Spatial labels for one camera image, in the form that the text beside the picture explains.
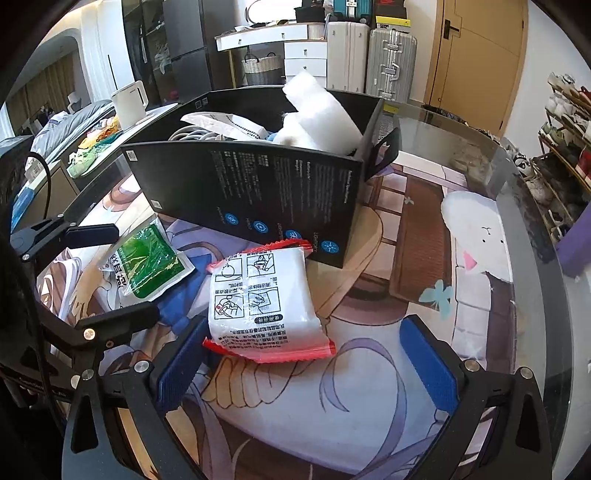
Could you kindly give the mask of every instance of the white plastic packet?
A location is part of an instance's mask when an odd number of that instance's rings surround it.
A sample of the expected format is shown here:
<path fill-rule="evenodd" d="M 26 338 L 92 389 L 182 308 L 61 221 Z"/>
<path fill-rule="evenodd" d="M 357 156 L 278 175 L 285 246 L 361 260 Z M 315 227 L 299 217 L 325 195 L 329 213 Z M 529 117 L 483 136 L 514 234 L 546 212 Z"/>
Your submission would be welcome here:
<path fill-rule="evenodd" d="M 359 128 L 339 101 L 308 72 L 298 73 L 285 84 L 283 92 L 298 110 L 295 120 L 318 150 L 349 155 L 359 147 L 363 138 Z"/>
<path fill-rule="evenodd" d="M 212 340 L 206 339 L 204 346 L 257 363 L 312 360 L 336 353 L 314 313 L 305 249 L 271 249 L 280 243 L 233 255 L 213 267 Z"/>
<path fill-rule="evenodd" d="M 240 141 L 265 140 L 269 132 L 248 118 L 231 113 L 196 112 L 181 118 L 183 122 Z"/>

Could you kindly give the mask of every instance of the clothing pile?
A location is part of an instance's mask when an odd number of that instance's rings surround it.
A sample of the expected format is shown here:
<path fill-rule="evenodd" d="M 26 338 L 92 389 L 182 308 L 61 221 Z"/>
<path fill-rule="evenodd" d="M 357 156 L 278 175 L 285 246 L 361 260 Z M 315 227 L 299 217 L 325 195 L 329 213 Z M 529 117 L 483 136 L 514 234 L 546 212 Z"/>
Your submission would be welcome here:
<path fill-rule="evenodd" d="M 68 173 L 73 179 L 78 178 L 95 162 L 96 157 L 104 152 L 122 134 L 119 118 L 115 115 L 101 120 L 78 145 L 78 151 L 70 155 Z"/>

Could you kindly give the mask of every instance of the curtain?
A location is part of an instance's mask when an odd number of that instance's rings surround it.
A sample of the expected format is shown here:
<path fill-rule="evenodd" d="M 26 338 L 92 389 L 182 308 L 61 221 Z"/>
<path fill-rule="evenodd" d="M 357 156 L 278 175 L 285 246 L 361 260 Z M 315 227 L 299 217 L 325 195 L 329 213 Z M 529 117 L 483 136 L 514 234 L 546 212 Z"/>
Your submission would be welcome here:
<path fill-rule="evenodd" d="M 82 7 L 80 29 L 83 58 L 88 72 L 88 90 L 93 102 L 110 100 L 111 94 L 116 91 L 109 66 L 103 61 L 97 8 L 96 3 Z"/>
<path fill-rule="evenodd" d="M 68 95 L 73 91 L 74 68 L 72 54 L 69 54 L 49 65 L 8 99 L 12 129 L 18 132 L 44 105 L 49 105 L 56 113 L 66 110 Z"/>
<path fill-rule="evenodd" d="M 14 130 L 10 123 L 10 117 L 8 116 L 8 110 L 5 103 L 0 110 L 0 140 L 5 140 L 14 136 Z"/>

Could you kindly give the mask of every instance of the white suitcase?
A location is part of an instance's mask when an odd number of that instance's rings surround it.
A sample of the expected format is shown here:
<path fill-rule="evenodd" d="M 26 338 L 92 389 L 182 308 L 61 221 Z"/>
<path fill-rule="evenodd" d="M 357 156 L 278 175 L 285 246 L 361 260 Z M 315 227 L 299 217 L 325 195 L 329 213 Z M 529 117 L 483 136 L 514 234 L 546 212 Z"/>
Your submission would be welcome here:
<path fill-rule="evenodd" d="M 354 22 L 329 22 L 327 88 L 363 93 L 369 27 Z"/>

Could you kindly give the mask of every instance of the red-edged plastic bag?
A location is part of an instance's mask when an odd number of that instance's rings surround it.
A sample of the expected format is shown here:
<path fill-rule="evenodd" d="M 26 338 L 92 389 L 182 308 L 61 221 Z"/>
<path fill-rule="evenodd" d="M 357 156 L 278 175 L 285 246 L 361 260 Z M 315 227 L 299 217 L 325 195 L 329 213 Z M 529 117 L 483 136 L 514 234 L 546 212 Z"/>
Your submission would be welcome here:
<path fill-rule="evenodd" d="M 336 353 L 314 313 L 306 280 L 309 242 L 263 245 L 210 265 L 209 330 L 203 345 L 257 363 Z"/>

